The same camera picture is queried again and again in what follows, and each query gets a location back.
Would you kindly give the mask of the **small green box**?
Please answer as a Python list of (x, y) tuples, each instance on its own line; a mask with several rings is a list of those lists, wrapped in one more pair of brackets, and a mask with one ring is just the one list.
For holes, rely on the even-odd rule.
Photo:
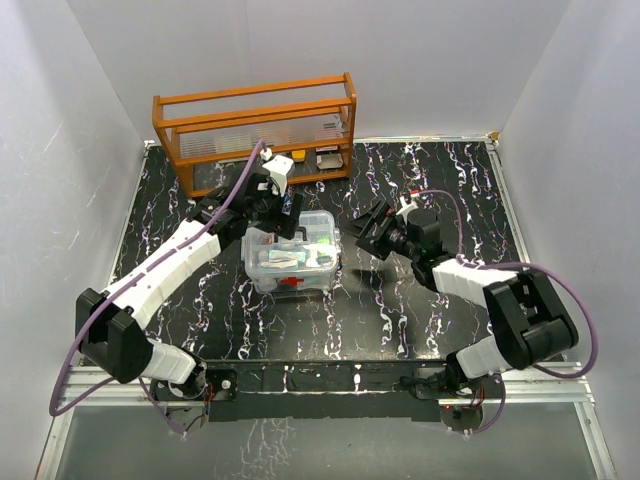
[(330, 262), (336, 257), (336, 247), (329, 237), (321, 237), (311, 245), (311, 250), (319, 262)]

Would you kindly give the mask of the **white green sachet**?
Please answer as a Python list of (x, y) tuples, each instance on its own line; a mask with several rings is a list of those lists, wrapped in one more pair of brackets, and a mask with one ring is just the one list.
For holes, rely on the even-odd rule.
[(297, 271), (309, 267), (305, 251), (265, 250), (258, 253), (257, 269), (260, 271)]

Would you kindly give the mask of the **clear medicine kit box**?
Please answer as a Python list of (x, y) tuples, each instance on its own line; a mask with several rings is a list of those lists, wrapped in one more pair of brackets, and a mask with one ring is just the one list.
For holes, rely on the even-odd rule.
[[(329, 237), (336, 247), (336, 257), (330, 262), (319, 262), (311, 245), (321, 237)], [(258, 253), (265, 250), (305, 251), (309, 268), (302, 270), (257, 269)], [(340, 231), (334, 216), (326, 210), (303, 211), (299, 217), (299, 227), (292, 240), (250, 228), (241, 241), (241, 260), (246, 275), (254, 289), (263, 294), (285, 291), (333, 289), (337, 271), (341, 267)]]

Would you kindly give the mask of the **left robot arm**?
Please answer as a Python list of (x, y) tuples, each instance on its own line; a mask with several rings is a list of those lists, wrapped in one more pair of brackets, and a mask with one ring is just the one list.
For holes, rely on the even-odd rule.
[(171, 237), (103, 292), (86, 289), (76, 301), (74, 350), (121, 384), (140, 377), (172, 385), (194, 399), (206, 387), (206, 363), (185, 349), (149, 338), (146, 329), (164, 302), (198, 269), (241, 239), (250, 227), (291, 239), (304, 196), (270, 190), (223, 203), (229, 189), (203, 197)]

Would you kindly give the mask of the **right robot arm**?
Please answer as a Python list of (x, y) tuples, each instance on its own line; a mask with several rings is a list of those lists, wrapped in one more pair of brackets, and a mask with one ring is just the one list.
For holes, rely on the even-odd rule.
[(380, 260), (392, 253), (407, 258), (421, 286), (487, 311), (491, 335), (449, 354), (443, 371), (427, 380), (433, 389), (466, 397), (485, 377), (524, 370), (578, 343), (578, 330), (545, 273), (463, 265), (445, 249), (433, 213), (414, 204), (395, 211), (379, 201), (347, 230), (357, 247)]

